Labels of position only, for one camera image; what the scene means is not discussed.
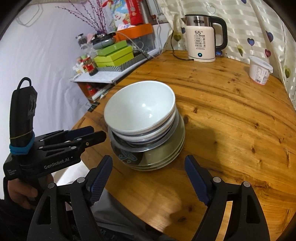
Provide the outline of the person's left hand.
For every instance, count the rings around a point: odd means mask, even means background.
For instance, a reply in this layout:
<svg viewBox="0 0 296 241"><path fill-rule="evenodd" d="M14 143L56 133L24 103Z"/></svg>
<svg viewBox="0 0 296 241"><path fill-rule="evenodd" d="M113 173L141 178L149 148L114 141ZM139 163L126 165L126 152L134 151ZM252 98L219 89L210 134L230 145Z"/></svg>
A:
<svg viewBox="0 0 296 241"><path fill-rule="evenodd" d="M30 200L38 196L38 190L27 183L23 183L20 179L8 181L8 193L11 200L22 208L36 208L30 203Z"/></svg>

